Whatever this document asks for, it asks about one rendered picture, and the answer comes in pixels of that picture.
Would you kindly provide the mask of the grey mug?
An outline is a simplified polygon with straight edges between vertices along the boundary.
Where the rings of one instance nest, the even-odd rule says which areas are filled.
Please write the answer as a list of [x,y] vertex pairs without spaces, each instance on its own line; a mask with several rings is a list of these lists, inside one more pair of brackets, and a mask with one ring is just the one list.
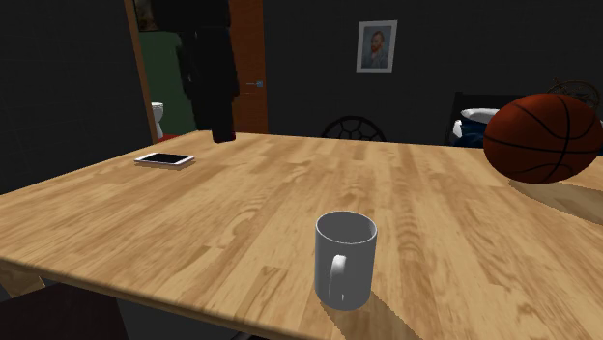
[[315,226],[314,289],[325,305],[343,311],[370,298],[378,229],[367,216],[327,212]]

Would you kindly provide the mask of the framed portrait picture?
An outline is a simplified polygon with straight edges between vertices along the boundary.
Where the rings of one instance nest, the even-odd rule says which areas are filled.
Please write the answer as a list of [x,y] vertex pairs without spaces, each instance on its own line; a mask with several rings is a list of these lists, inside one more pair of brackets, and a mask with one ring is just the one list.
[[361,21],[356,73],[392,73],[396,20]]

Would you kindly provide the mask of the white toilet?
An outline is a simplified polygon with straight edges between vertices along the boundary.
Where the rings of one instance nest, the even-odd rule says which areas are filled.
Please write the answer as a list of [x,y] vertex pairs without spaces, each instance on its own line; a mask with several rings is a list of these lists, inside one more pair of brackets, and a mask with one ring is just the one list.
[[162,119],[163,112],[164,112],[163,103],[162,102],[153,102],[152,108],[153,108],[153,114],[154,114],[158,139],[161,139],[163,137],[163,131],[160,126],[160,120]]

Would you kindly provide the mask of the light wooden table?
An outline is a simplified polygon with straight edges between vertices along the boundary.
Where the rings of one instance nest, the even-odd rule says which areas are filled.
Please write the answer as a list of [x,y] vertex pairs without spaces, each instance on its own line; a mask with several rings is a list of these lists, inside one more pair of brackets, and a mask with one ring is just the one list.
[[[0,285],[45,279],[275,340],[603,340],[603,160],[517,184],[477,149],[207,131],[0,195]],[[368,302],[314,291],[316,220],[377,225]]]

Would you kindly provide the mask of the white tablet with black screen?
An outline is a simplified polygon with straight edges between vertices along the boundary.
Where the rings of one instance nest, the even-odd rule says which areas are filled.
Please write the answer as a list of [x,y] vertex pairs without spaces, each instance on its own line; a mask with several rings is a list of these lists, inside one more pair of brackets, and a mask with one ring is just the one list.
[[175,155],[166,153],[150,153],[137,157],[133,162],[137,165],[160,166],[167,168],[179,168],[187,166],[194,161],[193,156]]

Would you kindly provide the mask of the brown wicker chair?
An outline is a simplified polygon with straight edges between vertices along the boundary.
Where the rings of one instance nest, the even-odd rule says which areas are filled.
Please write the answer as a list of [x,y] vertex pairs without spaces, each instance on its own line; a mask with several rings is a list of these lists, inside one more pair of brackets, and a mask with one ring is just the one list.
[[555,84],[547,92],[562,94],[578,99],[593,110],[597,110],[601,103],[600,92],[585,80],[560,80],[554,79]]

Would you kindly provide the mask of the orange wooden door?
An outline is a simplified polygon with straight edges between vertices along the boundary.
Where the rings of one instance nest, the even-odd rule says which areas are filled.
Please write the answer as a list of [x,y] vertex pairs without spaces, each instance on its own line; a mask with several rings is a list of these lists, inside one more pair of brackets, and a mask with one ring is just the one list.
[[235,130],[268,133],[263,0],[229,0],[231,41],[240,83]]

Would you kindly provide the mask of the dark bed with white pillow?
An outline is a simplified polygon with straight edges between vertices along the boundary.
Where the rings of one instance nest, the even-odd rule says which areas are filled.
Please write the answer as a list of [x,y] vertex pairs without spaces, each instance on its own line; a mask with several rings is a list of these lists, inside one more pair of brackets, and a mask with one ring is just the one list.
[[506,104],[522,95],[470,95],[456,92],[446,129],[449,146],[482,149],[485,128]]

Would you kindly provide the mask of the brown basketball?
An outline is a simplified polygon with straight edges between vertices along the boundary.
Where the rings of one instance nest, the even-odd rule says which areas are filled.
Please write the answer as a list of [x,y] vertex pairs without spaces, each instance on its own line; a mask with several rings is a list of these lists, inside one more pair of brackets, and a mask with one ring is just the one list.
[[594,110],[561,94],[510,102],[492,117],[483,135],[483,151],[492,167],[527,184],[576,176],[602,149],[603,124]]

